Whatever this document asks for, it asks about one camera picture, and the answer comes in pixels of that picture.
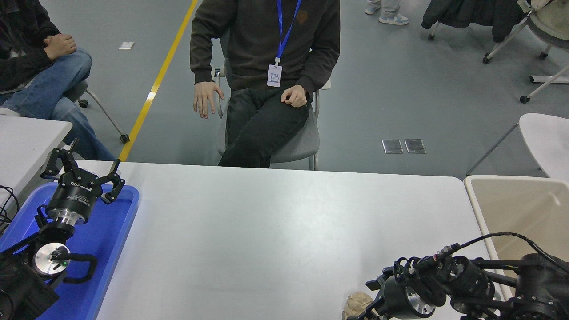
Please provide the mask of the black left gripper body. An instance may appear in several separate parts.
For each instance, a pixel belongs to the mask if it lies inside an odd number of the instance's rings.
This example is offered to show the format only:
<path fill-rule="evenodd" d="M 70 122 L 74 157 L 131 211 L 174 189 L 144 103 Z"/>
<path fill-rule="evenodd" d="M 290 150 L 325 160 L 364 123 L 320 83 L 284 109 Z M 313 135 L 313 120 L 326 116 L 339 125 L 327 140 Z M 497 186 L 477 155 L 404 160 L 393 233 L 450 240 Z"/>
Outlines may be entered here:
<path fill-rule="evenodd" d="M 63 173 L 45 213 L 55 219 L 59 213 L 73 212 L 78 221 L 89 221 L 97 198 L 102 195 L 101 185 L 94 183 L 97 178 L 91 172 L 79 173 L 78 177 L 73 172 Z"/>

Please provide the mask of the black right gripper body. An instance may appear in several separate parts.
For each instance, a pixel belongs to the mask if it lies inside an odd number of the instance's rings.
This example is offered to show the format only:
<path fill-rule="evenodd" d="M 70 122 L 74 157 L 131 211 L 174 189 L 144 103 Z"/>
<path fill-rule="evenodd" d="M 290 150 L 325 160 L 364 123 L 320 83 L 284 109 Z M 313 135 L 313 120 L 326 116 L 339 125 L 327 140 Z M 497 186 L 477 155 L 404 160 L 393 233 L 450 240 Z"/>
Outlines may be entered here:
<path fill-rule="evenodd" d="M 415 295 L 412 288 L 396 282 L 394 276 L 386 280 L 384 288 L 385 313 L 388 319 L 401 320 L 416 319 L 415 310 L 411 305 L 410 298 Z"/>

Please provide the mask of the jeans person's left hand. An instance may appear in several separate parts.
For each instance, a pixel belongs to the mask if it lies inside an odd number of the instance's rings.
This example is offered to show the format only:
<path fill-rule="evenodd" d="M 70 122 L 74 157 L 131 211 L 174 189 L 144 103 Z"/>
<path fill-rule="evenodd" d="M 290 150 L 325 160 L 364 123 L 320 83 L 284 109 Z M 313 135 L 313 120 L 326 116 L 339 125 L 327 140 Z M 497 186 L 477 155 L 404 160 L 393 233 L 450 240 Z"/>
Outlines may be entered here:
<path fill-rule="evenodd" d="M 64 49 L 67 55 L 74 53 L 77 49 L 77 44 L 75 43 L 73 37 L 69 34 L 57 34 L 48 36 L 43 41 L 45 47 L 49 46 Z"/>

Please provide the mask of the lanyard person's right hand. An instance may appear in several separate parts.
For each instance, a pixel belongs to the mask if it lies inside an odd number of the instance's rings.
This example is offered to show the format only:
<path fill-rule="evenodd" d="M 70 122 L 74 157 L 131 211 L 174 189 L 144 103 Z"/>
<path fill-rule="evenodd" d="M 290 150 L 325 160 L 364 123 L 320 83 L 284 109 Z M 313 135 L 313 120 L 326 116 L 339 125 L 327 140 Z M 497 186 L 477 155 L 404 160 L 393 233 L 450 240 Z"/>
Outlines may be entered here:
<path fill-rule="evenodd" d="M 224 100 L 225 96 L 221 87 L 213 81 L 203 81 L 194 85 L 193 111 L 199 113 L 201 118 L 207 119 L 209 114 L 216 113 L 215 93 L 219 100 Z"/>

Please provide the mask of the lanyard person's left hand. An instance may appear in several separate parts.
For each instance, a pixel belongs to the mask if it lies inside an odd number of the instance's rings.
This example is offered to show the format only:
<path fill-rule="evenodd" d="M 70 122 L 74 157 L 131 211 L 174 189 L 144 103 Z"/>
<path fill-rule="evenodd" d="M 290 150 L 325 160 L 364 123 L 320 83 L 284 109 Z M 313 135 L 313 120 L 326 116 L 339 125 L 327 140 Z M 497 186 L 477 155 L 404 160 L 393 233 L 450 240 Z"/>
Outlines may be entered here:
<path fill-rule="evenodd" d="M 308 102 L 307 91 L 301 85 L 294 85 L 285 89 L 281 96 L 281 102 L 294 108 L 305 106 Z"/>

